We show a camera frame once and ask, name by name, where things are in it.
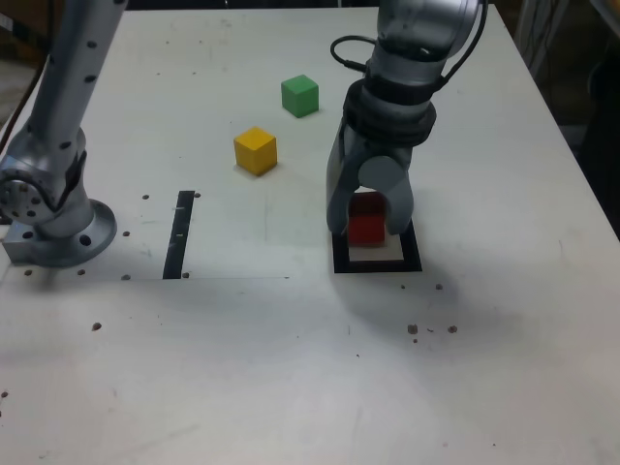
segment yellow cube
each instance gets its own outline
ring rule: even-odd
[[[261,128],[252,128],[234,139],[236,163],[254,174],[265,174],[278,163],[275,137]]]

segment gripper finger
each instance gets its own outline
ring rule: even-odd
[[[408,173],[392,158],[373,157],[358,172],[359,184],[380,192],[386,198],[386,228],[390,234],[401,234],[414,212],[414,195]]]

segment cable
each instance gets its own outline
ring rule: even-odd
[[[474,51],[474,48],[476,48],[476,45],[478,44],[479,40],[482,37],[482,31],[484,31],[484,25],[486,24],[486,15],[488,13],[488,0],[481,0],[481,2],[482,2],[482,13],[480,15],[480,23],[478,24],[478,30],[476,31],[476,35],[474,36],[474,39],[472,39],[472,42],[467,47],[467,50],[465,50],[465,53],[463,53],[463,56],[461,56],[460,60],[458,60],[456,64],[452,66],[451,70],[449,70],[447,75],[445,75],[444,77],[440,77],[440,87],[439,87],[440,89],[444,87],[448,83],[448,81],[452,79],[452,77],[456,74],[456,72],[460,69],[460,67],[463,66],[463,63],[467,61],[467,59],[472,54],[472,52]]]
[[[365,36],[343,36],[333,41],[333,43],[331,44],[331,47],[329,48],[329,52],[331,53],[331,56],[333,56],[334,60],[336,60],[338,63],[344,65],[346,68],[349,68],[350,70],[356,70],[356,71],[360,71],[361,73],[365,73],[366,65],[362,63],[357,63],[356,61],[345,60],[344,58],[341,58],[340,56],[336,54],[336,46],[338,44],[342,44],[343,42],[348,42],[348,41],[366,42],[372,45],[375,45],[377,41],[375,41],[374,39],[371,39],[370,37],[365,37]]]
[[[9,138],[11,137],[11,132],[13,131],[13,128],[15,127],[17,123],[17,119],[21,115],[23,108],[26,106],[28,99],[30,98],[30,96],[32,95],[32,92],[35,90],[35,87],[37,86],[37,82],[39,82],[39,79],[41,78],[41,75],[43,74],[43,69],[45,68],[46,62],[47,62],[47,54],[51,50],[51,44],[53,41],[53,23],[54,23],[54,2],[53,0],[47,0],[47,50],[46,50],[46,54],[41,60],[41,63],[39,64],[39,67],[37,68],[35,75],[32,76],[32,80],[28,84],[28,88],[26,89],[23,96],[21,97],[21,100],[17,104],[17,108],[15,109],[15,112],[13,113],[11,120],[9,120],[9,122],[7,123],[4,135],[2,136],[2,139],[0,139],[0,154],[4,152],[4,149],[7,146],[7,142],[9,141]]]
[[[439,77],[439,79],[435,83],[436,85],[435,91],[440,90],[450,81],[450,79],[452,79],[452,77],[461,68],[461,66],[463,66],[465,61],[467,61],[467,59],[470,57],[470,55],[474,51],[474,48],[476,48],[476,45],[481,39],[482,31],[484,31],[484,25],[486,24],[486,16],[488,14],[488,0],[480,0],[480,2],[482,3],[482,13],[480,15],[480,23],[478,24],[478,30],[476,31],[476,35],[474,36],[474,39],[472,39],[472,42],[467,47],[467,50],[465,50],[465,53],[463,53],[463,56],[461,56],[461,58],[456,62],[456,64],[449,70],[448,74],[445,76]],[[356,70],[356,71],[360,71],[361,73],[365,73],[367,69],[367,66],[365,64],[357,63],[356,61],[345,60],[344,58],[341,58],[340,56],[336,54],[336,46],[338,44],[341,44],[343,42],[348,42],[348,41],[360,41],[360,42],[366,42],[372,45],[375,45],[377,41],[369,37],[365,37],[365,36],[343,36],[333,41],[333,43],[331,44],[331,47],[329,48],[329,51],[331,52],[331,56],[333,56],[333,58],[338,63],[341,63],[342,65],[344,65],[345,67],[351,70]]]

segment wooden block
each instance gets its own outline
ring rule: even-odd
[[[234,139],[236,163],[254,174],[265,174],[278,163],[275,137],[261,128],[252,128]]]
[[[293,77],[281,84],[282,107],[300,118],[319,109],[319,85],[306,75]]]
[[[355,193],[349,203],[349,246],[369,247],[386,241],[386,200],[378,192]]]

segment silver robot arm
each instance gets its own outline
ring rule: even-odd
[[[414,210],[407,173],[412,150],[428,138],[435,122],[433,93],[450,80],[480,38],[486,0],[472,44],[443,77],[448,58],[467,42],[479,1],[383,0],[378,39],[366,65],[342,60],[334,52],[338,43],[359,37],[345,37],[332,46],[340,63],[364,71],[347,94],[327,165],[327,225],[332,233],[346,230],[349,201],[360,186],[385,197],[389,233],[407,229]]]
[[[30,118],[0,162],[0,204],[14,221],[13,263],[71,266],[113,240],[111,210],[86,196],[80,123],[126,0],[68,0]]]
[[[329,156],[327,224],[333,233],[346,230],[349,200],[359,186],[386,197],[390,233],[407,228],[412,149],[430,133],[430,97],[457,69],[441,76],[471,32],[478,1],[382,1],[379,38],[367,66],[358,65],[365,76],[349,89]],[[0,205],[14,220],[3,245],[13,263],[80,264],[116,234],[111,210],[86,196],[86,139],[79,126],[126,2],[67,1],[32,114],[0,162]]]

